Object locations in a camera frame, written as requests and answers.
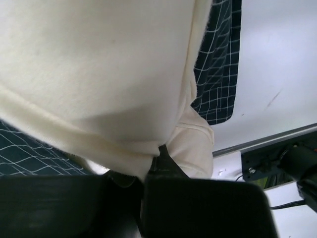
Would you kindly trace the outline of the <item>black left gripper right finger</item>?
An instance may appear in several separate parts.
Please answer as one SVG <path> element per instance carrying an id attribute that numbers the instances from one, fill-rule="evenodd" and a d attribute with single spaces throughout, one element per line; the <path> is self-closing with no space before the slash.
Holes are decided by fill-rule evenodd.
<path id="1" fill-rule="evenodd" d="M 275 238 L 267 197 L 245 182 L 189 178 L 165 145 L 144 182 L 146 238 Z"/>

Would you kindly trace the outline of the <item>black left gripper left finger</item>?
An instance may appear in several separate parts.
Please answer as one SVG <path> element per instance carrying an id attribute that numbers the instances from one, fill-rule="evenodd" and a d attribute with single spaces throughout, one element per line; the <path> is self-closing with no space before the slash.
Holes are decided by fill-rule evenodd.
<path id="1" fill-rule="evenodd" d="M 139 238 L 138 179 L 103 176 L 3 176 L 3 238 Z"/>

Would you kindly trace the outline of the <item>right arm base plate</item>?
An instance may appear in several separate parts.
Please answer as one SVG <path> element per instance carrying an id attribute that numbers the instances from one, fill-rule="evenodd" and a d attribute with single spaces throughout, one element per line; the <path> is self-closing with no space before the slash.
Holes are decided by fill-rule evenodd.
<path id="1" fill-rule="evenodd" d="M 296 146 L 315 150 L 317 133 L 310 132 L 244 152 L 241 158 L 243 180 L 263 189 L 291 182 L 292 179 L 278 168 L 278 164 L 283 152 Z"/>

